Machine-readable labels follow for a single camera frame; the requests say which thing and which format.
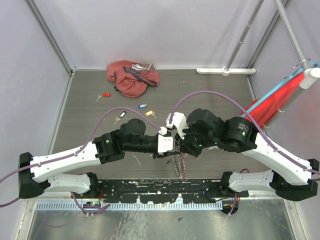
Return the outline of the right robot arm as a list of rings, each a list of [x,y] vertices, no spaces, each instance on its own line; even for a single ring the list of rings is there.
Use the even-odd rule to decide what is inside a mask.
[[[243,191],[265,191],[299,202],[318,193],[312,171],[319,170],[316,159],[301,159],[264,140],[256,126],[242,117],[226,121],[206,109],[197,108],[183,120],[186,124],[175,140],[182,153],[198,157],[204,148],[217,147],[229,153],[251,157],[269,168],[256,173],[227,171],[222,174],[219,191],[225,197]]]

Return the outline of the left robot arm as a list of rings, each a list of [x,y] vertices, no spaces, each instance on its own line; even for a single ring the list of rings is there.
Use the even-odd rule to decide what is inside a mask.
[[[68,171],[99,166],[122,160],[126,152],[151,153],[162,158],[173,153],[175,141],[170,134],[173,124],[162,126],[154,136],[146,135],[146,124],[133,118],[119,129],[105,133],[88,143],[58,153],[19,156],[18,196],[32,199],[45,192],[74,192],[95,198],[100,193],[98,178],[93,173],[71,175]]]

